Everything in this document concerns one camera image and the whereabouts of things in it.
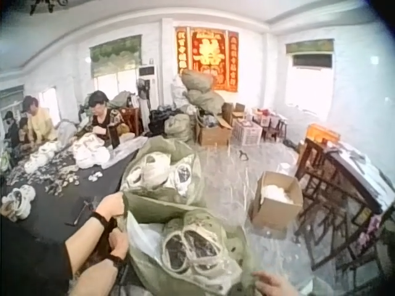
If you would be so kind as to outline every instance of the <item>orange box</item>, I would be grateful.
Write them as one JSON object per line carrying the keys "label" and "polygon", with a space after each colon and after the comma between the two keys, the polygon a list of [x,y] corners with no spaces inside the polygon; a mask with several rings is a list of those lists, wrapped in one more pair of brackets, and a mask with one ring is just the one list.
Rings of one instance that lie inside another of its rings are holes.
{"label": "orange box", "polygon": [[322,143],[323,139],[331,141],[332,143],[337,143],[340,140],[340,134],[313,123],[307,128],[306,138],[317,143]]}

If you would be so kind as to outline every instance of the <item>yellow shirt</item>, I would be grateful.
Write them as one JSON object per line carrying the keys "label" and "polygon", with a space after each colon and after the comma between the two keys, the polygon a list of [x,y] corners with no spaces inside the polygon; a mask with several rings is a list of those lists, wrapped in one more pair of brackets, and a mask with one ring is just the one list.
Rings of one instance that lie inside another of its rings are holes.
{"label": "yellow shirt", "polygon": [[39,107],[36,115],[28,116],[28,129],[29,129],[29,140],[33,142],[32,131],[37,135],[37,141],[42,140],[53,141],[56,139],[56,131],[54,124],[52,123],[49,110],[47,108]]}

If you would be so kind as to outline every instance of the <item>person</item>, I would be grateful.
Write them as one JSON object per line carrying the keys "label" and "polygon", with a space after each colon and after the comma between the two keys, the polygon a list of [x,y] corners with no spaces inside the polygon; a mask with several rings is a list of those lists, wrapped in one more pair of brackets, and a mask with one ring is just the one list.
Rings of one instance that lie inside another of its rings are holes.
{"label": "person", "polygon": [[265,271],[252,274],[257,278],[256,289],[265,296],[298,296],[298,291],[283,276],[277,276]]}
{"label": "person", "polygon": [[[124,210],[121,192],[106,196],[96,214],[63,243],[43,241],[1,215],[1,295],[65,295],[69,280],[98,243],[105,222]],[[127,242],[126,234],[113,230],[112,256],[84,271],[72,295],[105,295],[110,291],[117,275],[112,261],[114,257],[125,258]]]}
{"label": "person", "polygon": [[117,132],[119,136],[129,132],[129,127],[125,124],[120,112],[107,107],[108,101],[108,97],[102,91],[95,91],[90,95],[88,105],[92,110],[93,116],[89,118],[89,123],[76,134],[76,137],[79,138],[85,133],[94,133],[100,139],[106,141],[110,138],[107,130],[109,125],[118,126]]}
{"label": "person", "polygon": [[11,111],[7,111],[6,116],[4,116],[4,121],[8,126],[5,138],[10,140],[10,148],[15,149],[19,145],[19,129],[14,114]]}
{"label": "person", "polygon": [[[29,140],[29,129],[28,129],[28,118],[27,117],[22,117],[19,120],[19,130],[18,130],[18,136],[19,136],[19,143],[20,143],[20,150],[21,151],[27,151],[31,147],[31,142]],[[33,131],[33,140],[35,141],[37,139],[36,133]]]}
{"label": "person", "polygon": [[38,100],[26,96],[22,102],[23,110],[28,113],[28,137],[31,143],[40,145],[43,141],[56,139],[56,131],[49,110],[38,105]]}

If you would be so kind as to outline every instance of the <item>air conditioner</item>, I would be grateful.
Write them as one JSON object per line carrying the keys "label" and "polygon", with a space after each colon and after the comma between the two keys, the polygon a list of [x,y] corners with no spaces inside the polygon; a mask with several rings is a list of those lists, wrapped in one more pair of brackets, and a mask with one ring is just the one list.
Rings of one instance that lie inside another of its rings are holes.
{"label": "air conditioner", "polygon": [[148,91],[149,108],[155,110],[159,106],[158,75],[156,65],[138,67],[138,78],[143,79]]}

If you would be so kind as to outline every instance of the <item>dark hair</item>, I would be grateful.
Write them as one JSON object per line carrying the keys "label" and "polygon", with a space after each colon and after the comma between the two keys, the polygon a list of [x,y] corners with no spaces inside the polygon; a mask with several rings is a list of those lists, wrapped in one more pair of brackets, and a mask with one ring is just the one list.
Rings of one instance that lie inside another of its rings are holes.
{"label": "dark hair", "polygon": [[22,117],[19,120],[19,129],[21,130],[25,125],[27,125],[27,117]]}
{"label": "dark hair", "polygon": [[23,102],[22,102],[23,111],[25,111],[25,112],[29,111],[30,106],[33,104],[36,107],[38,107],[38,99],[36,99],[35,97],[32,97],[32,96],[25,96],[25,98],[23,99]]}
{"label": "dark hair", "polygon": [[95,91],[93,92],[88,100],[89,107],[95,107],[96,105],[100,104],[103,105],[104,103],[108,102],[109,98],[106,94],[102,91]]}
{"label": "dark hair", "polygon": [[7,119],[14,119],[14,114],[12,113],[12,111],[7,111],[6,116],[4,116],[4,120]]}

